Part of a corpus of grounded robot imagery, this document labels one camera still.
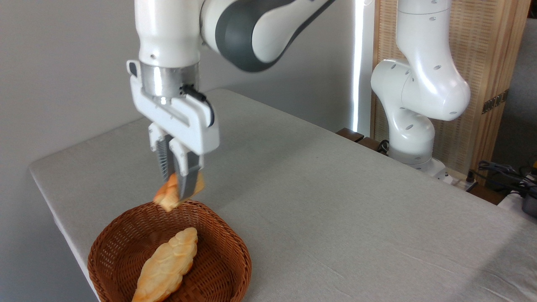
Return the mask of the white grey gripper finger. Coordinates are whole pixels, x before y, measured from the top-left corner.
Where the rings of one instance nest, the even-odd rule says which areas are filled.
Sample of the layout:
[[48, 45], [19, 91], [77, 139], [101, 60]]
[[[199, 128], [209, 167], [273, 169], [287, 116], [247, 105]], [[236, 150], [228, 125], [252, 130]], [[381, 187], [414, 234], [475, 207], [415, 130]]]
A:
[[171, 140], [172, 136], [167, 134], [157, 124], [149, 125], [150, 149], [157, 155], [161, 174], [165, 182], [175, 173], [173, 152], [169, 148], [169, 142]]
[[182, 145], [178, 139], [169, 142], [169, 149], [173, 153], [180, 200], [188, 200], [203, 189], [203, 184], [200, 189], [196, 189], [202, 180], [200, 170], [203, 167], [203, 157]]

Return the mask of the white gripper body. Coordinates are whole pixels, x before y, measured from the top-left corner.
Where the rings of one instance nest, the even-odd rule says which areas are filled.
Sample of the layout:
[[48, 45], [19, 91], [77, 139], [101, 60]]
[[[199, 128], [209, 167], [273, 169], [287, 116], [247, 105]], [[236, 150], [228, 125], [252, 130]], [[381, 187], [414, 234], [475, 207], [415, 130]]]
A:
[[220, 144], [219, 125], [207, 102], [197, 100], [192, 94], [184, 94], [163, 104], [160, 99], [144, 93], [139, 61], [128, 60], [127, 70], [133, 102], [142, 115], [197, 155], [217, 149]]

